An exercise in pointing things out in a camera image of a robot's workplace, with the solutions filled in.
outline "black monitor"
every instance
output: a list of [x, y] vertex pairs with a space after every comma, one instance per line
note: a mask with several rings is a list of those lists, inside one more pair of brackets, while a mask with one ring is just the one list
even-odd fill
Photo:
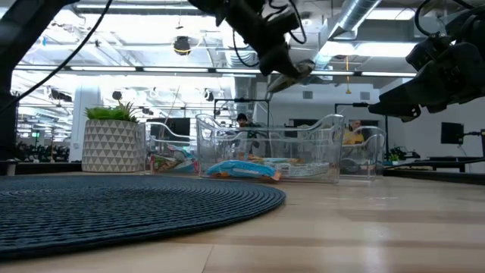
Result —
[[[164, 123], [165, 118], [153, 118], [153, 119], [147, 120], [147, 122], [150, 122], [150, 121]], [[177, 137], [164, 132], [164, 135], [168, 137], [167, 140], [189, 141], [188, 136], [190, 135], [190, 118], [169, 118], [166, 125], [175, 134], [181, 135], [181, 136], [187, 136], [187, 137]], [[152, 136], [155, 136], [157, 139], [161, 139], [161, 126], [152, 125], [150, 129], [151, 129], [150, 134]]]
[[441, 144], [463, 144], [465, 127], [451, 122], [441, 123]]

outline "person in yellow shirt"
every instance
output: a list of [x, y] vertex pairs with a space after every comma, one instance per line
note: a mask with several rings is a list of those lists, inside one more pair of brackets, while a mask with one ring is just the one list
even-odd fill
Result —
[[355, 131], [360, 126], [362, 126], [362, 122], [360, 120], [352, 121], [350, 130], [346, 130], [345, 134], [343, 135], [344, 145], [360, 144], [364, 142], [364, 136], [362, 133], [360, 131]]

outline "white geometric planter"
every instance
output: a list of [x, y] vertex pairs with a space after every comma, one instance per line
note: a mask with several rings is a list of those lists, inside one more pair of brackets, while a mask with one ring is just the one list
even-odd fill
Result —
[[83, 171], [134, 172], [145, 169], [144, 124], [88, 120], [84, 131]]

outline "pillar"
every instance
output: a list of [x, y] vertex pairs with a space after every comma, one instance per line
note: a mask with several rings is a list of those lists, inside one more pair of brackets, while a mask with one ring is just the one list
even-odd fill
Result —
[[37, 146], [45, 145], [45, 130], [39, 130], [39, 136], [37, 137]]
[[74, 93], [73, 126], [70, 136], [69, 162], [80, 161], [83, 157], [84, 128], [87, 117], [86, 108], [102, 106], [101, 87], [97, 84], [83, 83]]

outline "wooden table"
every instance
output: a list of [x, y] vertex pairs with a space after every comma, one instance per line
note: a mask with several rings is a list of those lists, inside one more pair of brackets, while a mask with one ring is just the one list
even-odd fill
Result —
[[286, 205], [251, 221], [0, 272], [485, 272], [485, 187], [395, 177], [275, 187]]

